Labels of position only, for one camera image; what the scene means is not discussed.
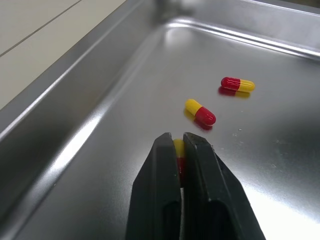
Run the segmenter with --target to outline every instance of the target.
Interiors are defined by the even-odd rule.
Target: metal tray
[[[127,0],[0,111],[1,239],[124,239],[164,132],[213,144],[268,240],[319,239],[319,59],[317,8]],[[224,95],[226,76],[256,90]],[[212,130],[185,116],[189,98]]]

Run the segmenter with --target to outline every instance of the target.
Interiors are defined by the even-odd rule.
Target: tile
[[[0,57],[0,109],[125,0],[82,0]]]
[[[0,56],[79,0],[1,0]]]

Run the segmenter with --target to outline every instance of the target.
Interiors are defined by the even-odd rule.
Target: pill
[[[255,84],[252,81],[228,76],[224,77],[221,80],[221,86],[225,89],[231,89],[244,93],[251,93],[256,88]]]
[[[185,102],[185,109],[195,116],[196,120],[207,126],[212,126],[216,122],[215,115],[194,99]]]
[[[179,178],[181,187],[184,187],[185,181],[185,143],[182,139],[176,138],[173,140],[176,154],[176,162],[178,165]]]

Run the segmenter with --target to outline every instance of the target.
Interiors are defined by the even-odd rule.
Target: capsule
[[[228,76],[224,77],[221,80],[221,86],[225,89],[231,89],[244,93],[251,93],[256,88],[255,84],[252,81]]]
[[[207,126],[212,126],[216,122],[215,115],[194,99],[185,102],[185,109],[195,116],[196,120]]]
[[[180,184],[181,187],[184,187],[185,181],[185,143],[182,139],[176,138],[173,140],[173,144],[175,147],[175,154],[176,154],[176,162],[179,169],[179,177],[180,177]]]

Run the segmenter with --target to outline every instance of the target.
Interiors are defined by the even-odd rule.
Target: metal surface
[[[127,0],[0,111],[0,236],[124,239],[164,132],[203,136],[268,240],[320,236],[320,15],[281,1]],[[230,76],[247,98],[219,93]],[[184,115],[194,98],[211,131]]]

